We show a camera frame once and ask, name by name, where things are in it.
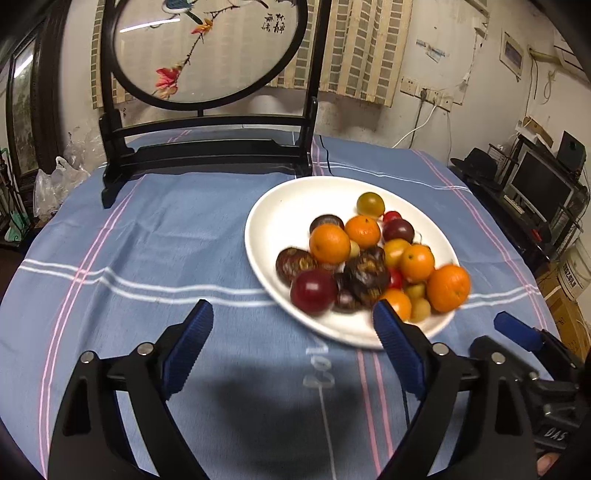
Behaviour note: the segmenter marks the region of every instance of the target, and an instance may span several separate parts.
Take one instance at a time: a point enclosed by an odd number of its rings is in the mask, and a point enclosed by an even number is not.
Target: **black wooden frame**
[[[72,0],[56,0],[41,18],[36,18],[27,36],[10,55],[7,96],[6,122],[8,148],[11,168],[17,181],[23,204],[33,216],[33,194],[37,170],[21,174],[18,151],[14,137],[12,111],[12,92],[14,88],[14,65],[18,55],[37,40],[31,73],[31,127],[37,165],[45,173],[51,173],[56,167],[56,156],[64,151],[63,131],[60,118],[59,64],[61,42],[67,14]]]
[[[115,6],[115,0],[106,0],[100,38],[100,83],[105,113],[99,120],[100,133],[105,146],[107,167],[103,175],[105,188],[102,202],[110,208],[117,194],[125,183],[134,175],[172,167],[216,166],[224,171],[286,171],[297,176],[310,175],[312,172],[310,149],[318,110],[318,91],[320,72],[326,45],[326,33],[330,18],[332,0],[322,0],[316,15],[316,29],[312,46],[310,73],[303,115],[208,115],[204,110],[235,102],[254,93],[275,77],[296,54],[303,38],[307,18],[306,0],[294,0],[299,8],[298,27],[292,44],[277,65],[262,79],[240,92],[225,98],[186,105],[159,100],[137,89],[123,75],[118,65],[114,41],[118,18],[127,3],[121,0]],[[121,113],[113,104],[111,76],[132,95],[149,105],[171,110],[197,110],[197,115],[189,118],[150,122],[131,127],[123,127]],[[193,141],[150,145],[133,151],[126,144],[126,137],[140,133],[157,132],[175,128],[192,128],[206,125],[290,125],[300,127],[300,134],[295,145],[279,145],[273,140],[227,139],[216,141]]]

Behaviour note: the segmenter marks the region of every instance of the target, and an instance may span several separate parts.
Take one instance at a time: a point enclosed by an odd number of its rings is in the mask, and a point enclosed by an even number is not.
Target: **white plate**
[[[346,314],[327,312],[312,317],[290,302],[290,290],[275,272],[275,260],[284,248],[309,249],[309,227],[319,215],[338,215],[345,223],[357,215],[357,198],[375,192],[384,199],[386,211],[396,210],[415,229],[415,241],[431,247],[436,267],[454,263],[456,253],[442,231],[421,210],[406,200],[362,181],[340,177],[306,177],[274,187],[252,207],[244,232],[246,254],[256,277],[269,295],[290,315],[315,332],[361,348],[382,349],[372,327],[369,310]],[[454,312],[431,315],[418,324],[427,337],[442,330]]]

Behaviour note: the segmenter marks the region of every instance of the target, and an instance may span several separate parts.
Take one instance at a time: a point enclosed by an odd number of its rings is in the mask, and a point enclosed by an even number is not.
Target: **blue tablecloth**
[[[293,141],[290,132],[267,134]],[[195,135],[160,132],[135,146]],[[556,334],[555,325],[532,275],[466,186],[421,152],[322,140],[324,146],[314,139],[314,174],[329,175],[329,159],[334,175],[412,202],[438,224],[470,272],[472,294],[435,340],[466,355],[475,337],[490,335],[539,367],[494,331],[492,319],[507,310]],[[127,183],[104,210],[101,174],[80,185],[43,229],[0,307],[0,417],[29,460],[47,470],[61,396],[83,351],[127,354],[205,298],[214,305],[212,334],[168,405],[208,475],[377,477],[406,430],[388,358],[312,335],[270,299],[246,259],[251,207],[293,177],[147,174]],[[334,381],[324,388],[304,385],[319,375],[313,356],[330,365]],[[154,472],[129,400],[119,398],[138,464]],[[413,414],[411,395],[409,403]],[[445,466],[452,443],[453,434],[434,470]]]

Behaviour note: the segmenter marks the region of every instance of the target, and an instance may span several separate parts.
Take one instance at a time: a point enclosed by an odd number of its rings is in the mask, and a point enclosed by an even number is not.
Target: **orange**
[[[384,243],[385,263],[388,268],[398,268],[400,258],[410,244],[404,238],[396,238]]]
[[[410,283],[419,283],[435,270],[435,257],[427,245],[413,244],[402,254],[398,268]]]
[[[444,265],[435,270],[427,282],[427,298],[441,313],[458,308],[470,293],[470,276],[457,265]]]
[[[400,317],[403,322],[410,320],[410,315],[413,311],[413,304],[410,299],[404,294],[402,290],[390,288],[384,292],[379,298],[380,300],[387,300],[392,306],[392,309]]]
[[[374,247],[382,237],[378,223],[365,215],[350,219],[345,225],[345,232],[353,242],[357,242],[361,250]]]
[[[336,265],[349,259],[351,241],[341,227],[325,223],[310,235],[310,253],[319,263]]]

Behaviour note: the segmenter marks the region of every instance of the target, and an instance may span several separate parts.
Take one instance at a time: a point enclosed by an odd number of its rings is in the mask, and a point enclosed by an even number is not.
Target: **computer monitor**
[[[521,160],[508,185],[544,221],[551,223],[560,206],[566,207],[573,195],[569,182],[546,161],[524,145]]]

